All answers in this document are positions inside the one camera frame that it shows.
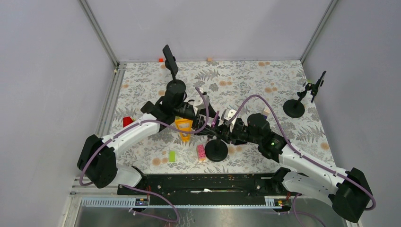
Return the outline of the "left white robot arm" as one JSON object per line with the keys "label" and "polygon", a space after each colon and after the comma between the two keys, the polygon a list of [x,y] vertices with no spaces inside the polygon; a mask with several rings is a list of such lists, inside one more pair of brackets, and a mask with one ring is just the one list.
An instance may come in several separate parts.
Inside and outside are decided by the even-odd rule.
{"label": "left white robot arm", "polygon": [[79,184],[104,188],[110,184],[128,186],[135,194],[142,194],[147,187],[134,167],[120,165],[117,158],[127,149],[143,139],[161,132],[165,128],[179,131],[173,126],[176,117],[197,122],[200,117],[216,116],[210,107],[207,92],[196,88],[197,99],[186,101],[186,85],[178,79],[171,80],[163,96],[155,103],[146,102],[141,108],[143,115],[121,130],[102,137],[89,136],[78,159],[81,171]]}

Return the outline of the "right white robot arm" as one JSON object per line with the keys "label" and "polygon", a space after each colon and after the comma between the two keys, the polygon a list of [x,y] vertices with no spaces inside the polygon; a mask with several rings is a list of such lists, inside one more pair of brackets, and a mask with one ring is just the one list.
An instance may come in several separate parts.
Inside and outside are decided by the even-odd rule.
{"label": "right white robot arm", "polygon": [[332,166],[302,152],[273,132],[260,113],[249,115],[247,122],[236,118],[228,123],[225,119],[221,125],[213,123],[204,130],[226,143],[254,143],[262,156],[280,164],[282,167],[271,182],[273,192],[278,195],[290,191],[312,197],[353,223],[367,210],[372,191],[361,170]]}

